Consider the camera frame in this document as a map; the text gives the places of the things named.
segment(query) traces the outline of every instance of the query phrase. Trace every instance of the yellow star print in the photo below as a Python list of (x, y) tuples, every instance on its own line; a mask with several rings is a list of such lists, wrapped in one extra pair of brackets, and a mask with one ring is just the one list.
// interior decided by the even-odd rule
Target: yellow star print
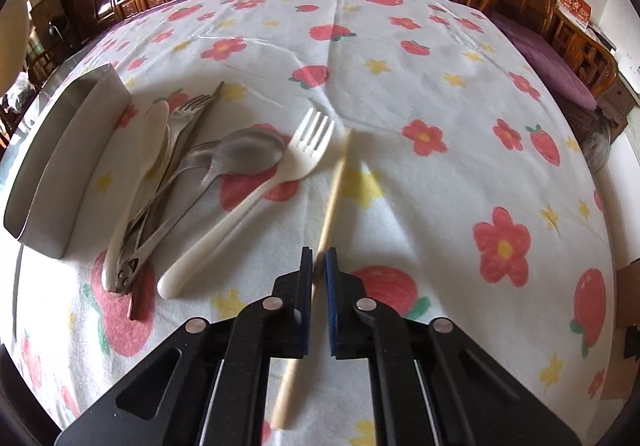
[(350, 168), (344, 172), (342, 195), (366, 209), (371, 207), (373, 199), (381, 199), (385, 193), (378, 185), (375, 173)]
[(578, 143), (573, 137), (567, 137), (564, 143), (567, 145), (568, 148), (571, 148), (574, 152), (580, 153), (580, 145), (578, 145)]
[(560, 370), (564, 366), (564, 361), (558, 360), (558, 355), (554, 352), (551, 356), (548, 366), (545, 366), (540, 370), (540, 382), (545, 385), (545, 392), (551, 387), (552, 384), (560, 379)]
[(386, 66), (386, 61), (382, 60), (368, 60), (364, 66), (371, 70), (374, 76), (379, 76), (382, 72), (391, 72), (391, 68)]
[(462, 76), (455, 76), (452, 74), (443, 74), (442, 77), (451, 86), (461, 86), (462, 88), (466, 88), (466, 82), (464, 79), (462, 79)]
[(589, 222), (589, 215), (591, 214), (591, 210), (585, 201), (580, 201), (580, 214), (582, 217)]
[(376, 427), (371, 419), (356, 421), (355, 429), (359, 435), (349, 439), (351, 446), (376, 446)]
[(211, 302), (216, 306), (216, 309), (224, 320), (235, 318), (240, 314), (240, 311), (246, 307), (246, 304), (240, 301), (238, 289), (231, 289), (226, 297), (213, 296)]
[(244, 99), (244, 93), (246, 92), (246, 87), (238, 84), (236, 82), (225, 83), (225, 86), (222, 88), (222, 99), (223, 100), (238, 100)]
[(191, 45), (191, 40), (183, 41), (182, 43), (178, 43), (177, 45), (175, 45), (174, 48), (172, 48), (172, 51), (180, 52), (181, 50), (187, 48), (189, 45)]
[(540, 209), (540, 215), (546, 220), (547, 229), (555, 229), (556, 231), (558, 230), (558, 221), (560, 220), (560, 215), (558, 215), (553, 209), (551, 209), (551, 205), (547, 204), (545, 209)]
[(95, 181), (95, 189), (98, 193), (105, 193), (109, 186), (113, 184), (111, 172), (107, 171), (104, 175), (100, 175)]
[(462, 52), (462, 55), (465, 58), (469, 58), (469, 61), (482, 61), (484, 58), (478, 54), (477, 52), (471, 52), (471, 50), (467, 50), (466, 52)]

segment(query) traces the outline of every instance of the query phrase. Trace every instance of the cutlery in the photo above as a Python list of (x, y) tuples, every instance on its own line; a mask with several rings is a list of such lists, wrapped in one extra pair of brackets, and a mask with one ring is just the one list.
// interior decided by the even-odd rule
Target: cutlery
[(140, 145), (138, 146), (138, 178), (131, 190), (125, 208), (120, 216), (120, 220), (116, 224), (116, 228), (111, 236), (111, 241), (107, 248), (107, 254), (104, 258), (102, 267), (102, 287), (105, 291), (114, 289), (115, 272), (118, 265), (118, 257), (122, 249), (127, 222), (133, 204), (140, 189), (140, 184), (145, 175), (154, 167), (156, 160), (161, 153), (162, 142), (166, 131), (166, 122), (169, 117), (169, 105), (166, 101), (157, 102), (146, 113), (142, 133), (140, 134)]
[[(191, 209), (216, 178), (220, 175), (255, 175), (263, 172), (280, 161), (284, 148), (284, 141), (277, 132), (262, 128), (246, 128), (230, 133), (212, 150), (209, 149), (210, 166), (207, 175), (180, 212), (166, 219), (129, 259), (121, 262), (116, 292), (127, 291), (160, 241)], [(195, 155), (200, 159), (203, 152), (196, 151)], [(191, 154), (188, 154), (183, 160), (190, 161), (190, 156)]]
[(158, 282), (158, 294), (162, 298), (172, 298), (182, 290), (200, 271), (213, 250), (265, 193), (283, 182), (300, 180), (313, 171), (329, 145), (335, 127), (335, 121), (329, 122), (326, 116), (322, 120), (320, 118), (320, 112), (316, 113), (314, 108), (310, 108), (289, 141), (273, 177), (255, 188), (164, 273)]

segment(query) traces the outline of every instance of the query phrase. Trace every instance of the fork handle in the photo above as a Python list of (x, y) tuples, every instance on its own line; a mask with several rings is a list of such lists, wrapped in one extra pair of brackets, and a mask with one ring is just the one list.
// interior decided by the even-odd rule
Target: fork handle
[(226, 217), (214, 225), (209, 232), (166, 270), (158, 281), (158, 294), (164, 299), (173, 298), (180, 293), (185, 284), (200, 272), (206, 259), (215, 251), (225, 236), (240, 222), (242, 217), (257, 203), (265, 193), (272, 190), (282, 180), (276, 172), (273, 177), (240, 202)]

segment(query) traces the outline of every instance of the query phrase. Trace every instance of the wooden chopstick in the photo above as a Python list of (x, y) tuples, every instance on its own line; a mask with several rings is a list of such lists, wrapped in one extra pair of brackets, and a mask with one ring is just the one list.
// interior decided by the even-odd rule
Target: wooden chopstick
[[(340, 156), (338, 156), (338, 160), (334, 166), (334, 180), (331, 185), (329, 200), (326, 203), (326, 211), (324, 213), (324, 223), (322, 224), (320, 242), (318, 243), (318, 248), (316, 249), (313, 283), (311, 285), (311, 310), (313, 310), (313, 303), (316, 296), (316, 286), (322, 279), (322, 269), (324, 268), (324, 253), (329, 247), (331, 230), (334, 226), (335, 208), (338, 205), (340, 188), (342, 186), (342, 180), (344, 178), (344, 171), (347, 164), (347, 153), (349, 150), (349, 143), (351, 142), (352, 134), (352, 128), (348, 128), (345, 131), (344, 138), (342, 140), (342, 148), (340, 149)], [(280, 385), (280, 389), (276, 397), (276, 402), (273, 407), (273, 414), (271, 416), (270, 423), (271, 429), (282, 430), (286, 428), (287, 421), (289, 419), (289, 406), (291, 397), (294, 391), (294, 385), (301, 362), (302, 360), (287, 361), (285, 373), (282, 378), (282, 384)]]

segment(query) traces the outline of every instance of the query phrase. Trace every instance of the purple cloth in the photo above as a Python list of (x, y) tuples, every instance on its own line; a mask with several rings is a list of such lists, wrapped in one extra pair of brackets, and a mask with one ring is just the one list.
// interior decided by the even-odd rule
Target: purple cloth
[(491, 21), (524, 56), (552, 95), (557, 93), (578, 106), (596, 109), (593, 94), (542, 36), (497, 13)]

